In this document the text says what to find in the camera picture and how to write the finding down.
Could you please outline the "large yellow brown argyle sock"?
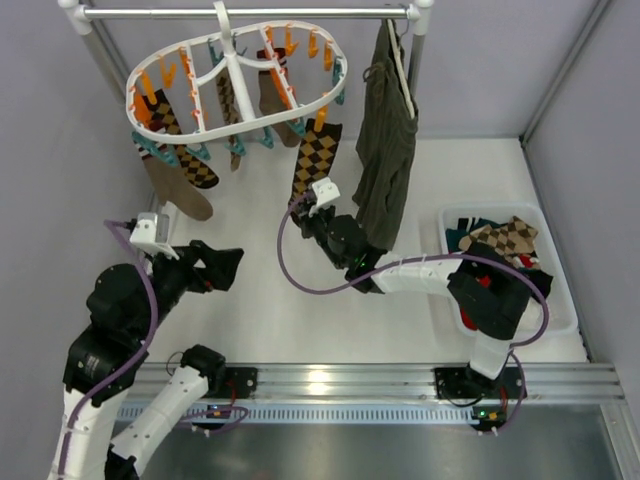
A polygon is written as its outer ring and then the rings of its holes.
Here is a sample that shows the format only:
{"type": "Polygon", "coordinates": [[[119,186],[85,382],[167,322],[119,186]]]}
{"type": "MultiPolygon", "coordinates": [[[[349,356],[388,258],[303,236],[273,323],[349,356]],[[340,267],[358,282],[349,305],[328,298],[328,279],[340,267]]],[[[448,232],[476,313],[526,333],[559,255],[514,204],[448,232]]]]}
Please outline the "large yellow brown argyle sock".
{"type": "Polygon", "coordinates": [[[299,145],[289,204],[301,197],[316,181],[330,174],[342,138],[343,124],[324,123],[319,131],[309,119],[299,145]]]}

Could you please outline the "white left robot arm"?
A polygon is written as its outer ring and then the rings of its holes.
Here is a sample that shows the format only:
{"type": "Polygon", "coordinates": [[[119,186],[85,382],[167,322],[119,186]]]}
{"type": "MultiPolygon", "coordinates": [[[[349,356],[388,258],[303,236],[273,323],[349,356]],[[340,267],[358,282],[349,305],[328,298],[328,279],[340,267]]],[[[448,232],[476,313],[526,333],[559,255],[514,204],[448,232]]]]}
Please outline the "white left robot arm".
{"type": "Polygon", "coordinates": [[[138,479],[186,410],[224,385],[225,357],[197,344],[182,354],[167,385],[119,435],[121,405],[148,356],[156,331],[186,293],[227,291],[244,257],[241,248],[215,250],[201,240],[138,262],[105,269],[87,299],[89,326],[68,350],[64,413],[51,479],[138,479]]]}

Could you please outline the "beige brown argyle sock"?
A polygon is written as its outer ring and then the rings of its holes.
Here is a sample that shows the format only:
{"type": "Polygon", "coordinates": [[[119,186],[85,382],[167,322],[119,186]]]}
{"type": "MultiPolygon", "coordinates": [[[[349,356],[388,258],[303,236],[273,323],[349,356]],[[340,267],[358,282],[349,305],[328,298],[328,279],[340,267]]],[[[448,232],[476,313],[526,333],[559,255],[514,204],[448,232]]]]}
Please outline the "beige brown argyle sock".
{"type": "Polygon", "coordinates": [[[467,251],[473,243],[493,248],[502,256],[531,254],[535,250],[535,238],[538,230],[513,216],[506,224],[498,227],[485,225],[463,237],[458,247],[467,251]]]}

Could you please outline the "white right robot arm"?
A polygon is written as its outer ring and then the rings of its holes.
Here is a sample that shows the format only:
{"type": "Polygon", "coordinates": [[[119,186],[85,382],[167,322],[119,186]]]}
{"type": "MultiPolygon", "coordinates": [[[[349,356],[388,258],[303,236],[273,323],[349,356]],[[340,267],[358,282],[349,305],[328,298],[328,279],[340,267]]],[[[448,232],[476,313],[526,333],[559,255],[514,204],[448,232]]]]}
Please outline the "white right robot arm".
{"type": "Polygon", "coordinates": [[[363,294],[413,292],[454,301],[477,328],[460,385],[475,396],[496,389],[518,327],[534,309],[534,285],[528,277],[484,246],[462,254],[393,256],[370,244],[352,216],[336,214],[334,205],[315,194],[291,201],[285,217],[343,271],[344,284],[324,289],[326,295],[355,289],[363,294]]]}

